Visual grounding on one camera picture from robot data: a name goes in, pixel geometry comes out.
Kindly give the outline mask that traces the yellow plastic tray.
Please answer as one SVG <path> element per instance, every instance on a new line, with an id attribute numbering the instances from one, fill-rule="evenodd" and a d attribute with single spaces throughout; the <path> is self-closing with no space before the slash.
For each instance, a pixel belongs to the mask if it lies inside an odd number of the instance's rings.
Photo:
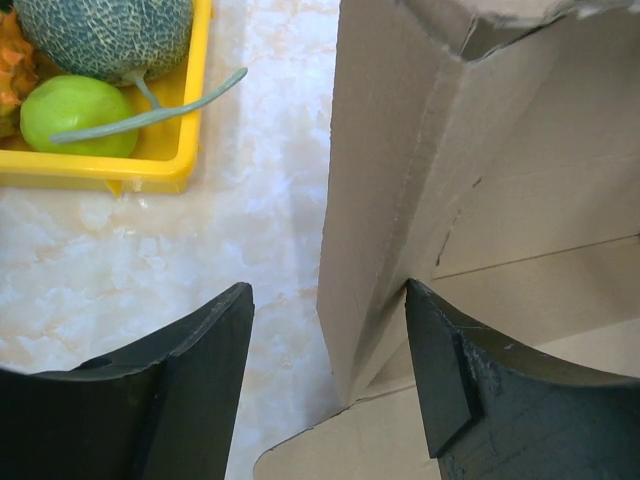
<path id="1" fill-rule="evenodd" d="M 210 1 L 195 1 L 189 56 L 174 71 L 150 83 L 165 107 L 187 104 L 203 93 Z M 140 130 L 128 158 L 65 156 L 33 152 L 19 136 L 1 141 L 3 187 L 54 188 L 179 194 L 197 163 L 200 113 L 166 120 Z"/>

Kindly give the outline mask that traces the green melon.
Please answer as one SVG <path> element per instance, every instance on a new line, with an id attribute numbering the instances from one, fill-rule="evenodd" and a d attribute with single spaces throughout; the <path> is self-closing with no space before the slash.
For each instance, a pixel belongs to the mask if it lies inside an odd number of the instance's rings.
<path id="1" fill-rule="evenodd" d="M 238 69 L 213 92 L 189 104 L 165 108 L 148 88 L 189 53 L 194 28 L 192 1 L 15 1 L 23 32 L 62 70 L 116 86 L 136 86 L 149 112 L 115 123 L 56 133 L 55 144 L 106 137 L 199 110 L 248 73 Z"/>

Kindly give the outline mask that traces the orange pineapple toy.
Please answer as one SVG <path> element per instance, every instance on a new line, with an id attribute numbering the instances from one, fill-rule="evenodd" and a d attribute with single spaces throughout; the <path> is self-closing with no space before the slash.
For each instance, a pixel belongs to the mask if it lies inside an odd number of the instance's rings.
<path id="1" fill-rule="evenodd" d="M 20 109 L 39 77 L 34 46 L 24 37 L 17 11 L 1 12 L 1 138 L 19 132 Z"/>

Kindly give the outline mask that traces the green lime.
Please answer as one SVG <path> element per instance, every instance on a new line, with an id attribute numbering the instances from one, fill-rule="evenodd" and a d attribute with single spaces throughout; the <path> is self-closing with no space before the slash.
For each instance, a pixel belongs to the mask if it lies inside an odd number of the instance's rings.
<path id="1" fill-rule="evenodd" d="M 131 103 L 118 88 L 90 77 L 61 75 L 43 82 L 29 94 L 20 109 L 20 132 L 26 143 L 39 152 L 125 158 L 136 147 L 136 130 L 66 144 L 55 144 L 50 136 L 133 115 Z"/>

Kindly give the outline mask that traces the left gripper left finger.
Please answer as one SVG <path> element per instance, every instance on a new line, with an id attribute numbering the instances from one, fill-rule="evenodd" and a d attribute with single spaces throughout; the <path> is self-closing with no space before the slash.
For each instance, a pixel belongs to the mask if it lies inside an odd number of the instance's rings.
<path id="1" fill-rule="evenodd" d="M 2 477 L 223 478 L 253 318 L 240 282 L 73 370 L 3 370 Z"/>

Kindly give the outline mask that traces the brown cardboard box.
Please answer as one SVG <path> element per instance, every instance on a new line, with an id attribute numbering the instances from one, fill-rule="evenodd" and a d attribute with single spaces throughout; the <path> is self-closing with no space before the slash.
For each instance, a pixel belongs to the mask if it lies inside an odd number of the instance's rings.
<path id="1" fill-rule="evenodd" d="M 343 410 L 258 479 L 445 479 L 415 279 L 529 347 L 639 382 L 639 5 L 344 1 L 317 313 Z"/>

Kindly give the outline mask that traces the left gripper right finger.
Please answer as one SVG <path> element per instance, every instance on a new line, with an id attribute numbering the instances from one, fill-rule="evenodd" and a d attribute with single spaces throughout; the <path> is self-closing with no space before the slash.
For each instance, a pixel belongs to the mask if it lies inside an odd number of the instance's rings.
<path id="1" fill-rule="evenodd" d="M 445 479 L 635 479 L 639 382 L 545 354 L 418 280 L 406 326 L 429 455 Z"/>

